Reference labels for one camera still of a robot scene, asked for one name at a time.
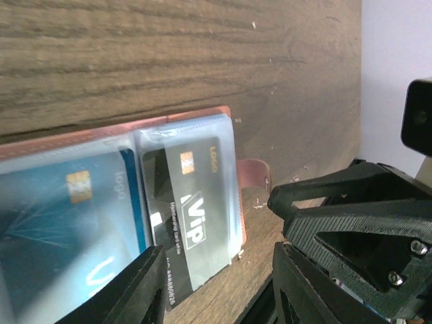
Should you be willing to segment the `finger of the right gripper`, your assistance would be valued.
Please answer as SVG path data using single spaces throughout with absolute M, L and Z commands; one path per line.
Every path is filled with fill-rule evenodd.
M 285 242 L 384 319 L 431 318 L 431 188 L 361 161 L 276 186 Z

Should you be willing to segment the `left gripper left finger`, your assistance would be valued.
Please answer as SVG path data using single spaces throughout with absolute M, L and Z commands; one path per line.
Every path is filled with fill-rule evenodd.
M 59 323 L 162 323 L 167 299 L 167 259 L 151 246 L 101 291 Z

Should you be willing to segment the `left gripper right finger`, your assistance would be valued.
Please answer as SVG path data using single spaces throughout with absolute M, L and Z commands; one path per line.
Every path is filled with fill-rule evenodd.
M 237 323 L 387 323 L 291 244 L 277 242 L 271 280 Z

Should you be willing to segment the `black VIP card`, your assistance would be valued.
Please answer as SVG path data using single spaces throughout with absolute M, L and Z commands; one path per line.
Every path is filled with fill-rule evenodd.
M 175 308 L 231 262 L 220 141 L 210 137 L 142 155 L 154 243 L 167 257 L 167 309 Z

